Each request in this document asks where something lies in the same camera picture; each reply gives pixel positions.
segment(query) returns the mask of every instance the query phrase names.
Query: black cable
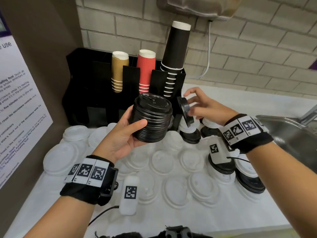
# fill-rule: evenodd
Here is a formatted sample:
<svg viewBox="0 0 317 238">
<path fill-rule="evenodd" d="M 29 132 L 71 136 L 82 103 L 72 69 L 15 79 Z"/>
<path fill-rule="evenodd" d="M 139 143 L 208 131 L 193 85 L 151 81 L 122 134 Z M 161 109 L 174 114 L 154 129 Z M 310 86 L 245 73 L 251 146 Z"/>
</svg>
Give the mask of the black cable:
<svg viewBox="0 0 317 238">
<path fill-rule="evenodd" d="M 119 208 L 119 205 L 115 205 L 115 206 L 113 206 L 113 207 L 110 207 L 110 208 L 104 210 L 104 211 L 101 212 L 99 215 L 97 215 L 92 221 L 90 221 L 89 224 L 88 224 L 88 226 L 90 226 L 91 223 L 93 223 L 95 220 L 97 220 L 102 214 L 104 214 L 104 213 L 107 212 L 108 210 L 117 209 L 117 208 Z"/>
<path fill-rule="evenodd" d="M 246 161 L 246 162 L 250 163 L 250 161 L 244 160 L 244 159 L 240 159 L 240 158 L 227 157 L 227 159 L 243 160 L 243 161 Z"/>
</svg>

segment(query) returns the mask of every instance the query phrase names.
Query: white countertop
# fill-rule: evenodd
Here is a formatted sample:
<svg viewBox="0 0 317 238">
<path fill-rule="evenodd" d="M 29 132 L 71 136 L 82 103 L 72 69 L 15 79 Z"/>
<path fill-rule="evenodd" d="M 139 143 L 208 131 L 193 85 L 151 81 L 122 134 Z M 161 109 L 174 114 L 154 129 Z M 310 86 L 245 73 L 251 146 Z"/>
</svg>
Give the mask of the white countertop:
<svg viewBox="0 0 317 238">
<path fill-rule="evenodd" d="M 183 93 L 192 84 L 184 84 Z M 317 100 L 262 94 L 225 88 L 200 86 L 211 98 L 249 115 L 300 117 L 317 104 Z M 42 217 L 58 199 L 64 177 L 43 173 L 28 196 L 5 238 L 20 238 Z M 214 208 L 206 208 L 198 202 L 181 210 L 171 208 L 159 194 L 149 205 L 139 205 L 135 216 L 122 216 L 117 209 L 99 217 L 86 232 L 86 238 L 98 235 L 114 236 L 123 232 L 137 231 L 143 237 L 156 236 L 167 226 L 188 226 L 193 232 L 206 235 L 238 235 L 262 230 L 290 228 L 268 191 L 257 202 L 246 200 L 234 184 L 221 186 L 221 201 Z M 93 217 L 120 200 L 120 187 L 114 192 L 109 204 L 96 206 Z"/>
</svg>

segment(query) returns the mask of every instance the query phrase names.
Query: left hand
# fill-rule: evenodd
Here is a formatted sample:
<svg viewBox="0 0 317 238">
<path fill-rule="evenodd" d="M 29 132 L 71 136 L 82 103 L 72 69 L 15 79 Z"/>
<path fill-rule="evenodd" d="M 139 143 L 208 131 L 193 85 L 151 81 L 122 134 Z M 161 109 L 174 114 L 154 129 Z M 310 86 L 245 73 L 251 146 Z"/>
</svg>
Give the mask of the left hand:
<svg viewBox="0 0 317 238">
<path fill-rule="evenodd" d="M 131 116 L 132 108 L 133 105 L 126 110 L 113 130 L 107 134 L 93 151 L 93 155 L 115 163 L 117 160 L 127 156 L 134 148 L 147 144 L 132 136 L 134 132 L 147 125 L 146 119 L 129 124 L 128 119 Z"/>
</svg>

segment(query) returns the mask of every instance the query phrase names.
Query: stainless steel sink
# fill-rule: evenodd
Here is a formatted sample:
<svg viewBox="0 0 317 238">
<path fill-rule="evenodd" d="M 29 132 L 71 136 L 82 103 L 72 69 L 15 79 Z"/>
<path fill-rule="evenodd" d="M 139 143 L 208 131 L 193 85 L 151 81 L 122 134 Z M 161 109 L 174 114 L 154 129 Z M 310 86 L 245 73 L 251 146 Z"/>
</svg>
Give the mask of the stainless steel sink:
<svg viewBox="0 0 317 238">
<path fill-rule="evenodd" d="M 296 119 L 263 115 L 257 118 L 278 146 L 317 173 L 317 121 L 311 121 L 306 127 Z"/>
</svg>

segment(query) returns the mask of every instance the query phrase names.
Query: wrist strap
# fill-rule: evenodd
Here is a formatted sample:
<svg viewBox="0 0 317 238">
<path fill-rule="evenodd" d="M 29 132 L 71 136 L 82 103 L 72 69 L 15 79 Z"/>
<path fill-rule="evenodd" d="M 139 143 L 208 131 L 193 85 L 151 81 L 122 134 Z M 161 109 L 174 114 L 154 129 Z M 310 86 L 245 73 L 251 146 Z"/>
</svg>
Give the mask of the wrist strap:
<svg viewBox="0 0 317 238">
<path fill-rule="evenodd" d="M 113 176 L 113 169 L 115 169 L 113 167 L 114 164 L 109 160 L 95 155 L 87 156 L 82 163 L 74 164 L 64 180 L 66 184 L 60 195 L 71 196 L 89 204 L 100 203 L 101 187 L 104 187 L 103 184 L 109 183 L 105 177 L 110 178 L 107 176 L 109 172 Z M 102 205 L 109 202 L 111 195 L 106 200 L 104 197 L 102 198 Z"/>
<path fill-rule="evenodd" d="M 236 115 L 219 129 L 230 146 L 244 154 L 273 141 L 267 128 L 257 118 L 246 114 Z"/>
</svg>

